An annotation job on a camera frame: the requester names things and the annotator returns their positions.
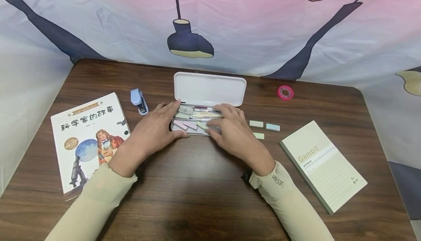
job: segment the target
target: tape roll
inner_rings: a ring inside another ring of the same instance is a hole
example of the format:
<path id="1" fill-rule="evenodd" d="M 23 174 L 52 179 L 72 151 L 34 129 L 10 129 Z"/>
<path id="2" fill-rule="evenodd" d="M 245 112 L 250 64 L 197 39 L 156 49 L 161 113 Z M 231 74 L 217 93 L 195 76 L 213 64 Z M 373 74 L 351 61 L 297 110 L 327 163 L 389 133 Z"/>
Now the tape roll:
<path id="1" fill-rule="evenodd" d="M 278 88 L 278 97 L 283 100 L 290 100 L 294 97 L 294 91 L 289 86 L 280 86 Z"/>

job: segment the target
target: blue sticky note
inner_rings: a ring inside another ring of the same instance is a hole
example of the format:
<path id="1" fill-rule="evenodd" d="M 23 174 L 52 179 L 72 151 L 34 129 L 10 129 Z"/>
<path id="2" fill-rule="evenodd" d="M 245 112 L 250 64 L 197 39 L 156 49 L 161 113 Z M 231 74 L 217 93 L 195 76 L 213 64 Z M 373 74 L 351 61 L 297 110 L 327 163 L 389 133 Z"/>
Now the blue sticky note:
<path id="1" fill-rule="evenodd" d="M 267 130 L 273 130 L 273 131 L 280 131 L 281 127 L 279 125 L 266 123 L 266 129 Z"/>

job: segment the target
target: pink sticky note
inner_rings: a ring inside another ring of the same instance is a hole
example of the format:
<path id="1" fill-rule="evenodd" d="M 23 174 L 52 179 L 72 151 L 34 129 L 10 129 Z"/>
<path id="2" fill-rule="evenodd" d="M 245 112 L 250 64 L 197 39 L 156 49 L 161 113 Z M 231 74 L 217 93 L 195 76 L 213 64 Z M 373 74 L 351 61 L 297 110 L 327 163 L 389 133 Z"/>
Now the pink sticky note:
<path id="1" fill-rule="evenodd" d="M 181 122 L 181 121 L 174 120 L 173 123 L 174 123 L 174 125 L 182 128 L 183 130 L 187 130 L 188 129 L 188 127 L 186 125 L 184 125 L 183 122 Z"/>
<path id="2" fill-rule="evenodd" d="M 194 130 L 197 130 L 196 123 L 192 123 L 192 122 L 189 122 L 189 121 L 184 121 L 183 124 L 186 125 L 189 128 L 193 128 Z"/>

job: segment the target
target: light blue stapler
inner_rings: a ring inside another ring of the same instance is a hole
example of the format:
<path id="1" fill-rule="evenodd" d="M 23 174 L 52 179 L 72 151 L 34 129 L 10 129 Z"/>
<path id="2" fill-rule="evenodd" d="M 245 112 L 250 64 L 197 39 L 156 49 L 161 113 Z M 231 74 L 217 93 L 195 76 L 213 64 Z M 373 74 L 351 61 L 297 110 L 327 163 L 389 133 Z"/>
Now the light blue stapler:
<path id="1" fill-rule="evenodd" d="M 148 105 L 146 105 L 146 101 L 142 96 L 142 91 L 139 89 L 133 89 L 130 91 L 130 100 L 133 105 L 137 107 L 139 114 L 145 116 L 149 112 Z"/>

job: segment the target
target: book cover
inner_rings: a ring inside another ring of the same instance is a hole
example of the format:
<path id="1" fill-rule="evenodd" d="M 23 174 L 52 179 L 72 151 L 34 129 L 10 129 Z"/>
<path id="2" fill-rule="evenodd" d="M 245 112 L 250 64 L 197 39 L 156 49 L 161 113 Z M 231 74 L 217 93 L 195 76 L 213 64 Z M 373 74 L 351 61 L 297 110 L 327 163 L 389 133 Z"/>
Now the book cover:
<path id="1" fill-rule="evenodd" d="M 115 93 L 56 114 L 51 121 L 64 199 L 71 200 L 111 160 L 130 129 Z"/>
<path id="2" fill-rule="evenodd" d="M 335 213 L 367 185 L 315 121 L 279 144 L 329 214 Z"/>

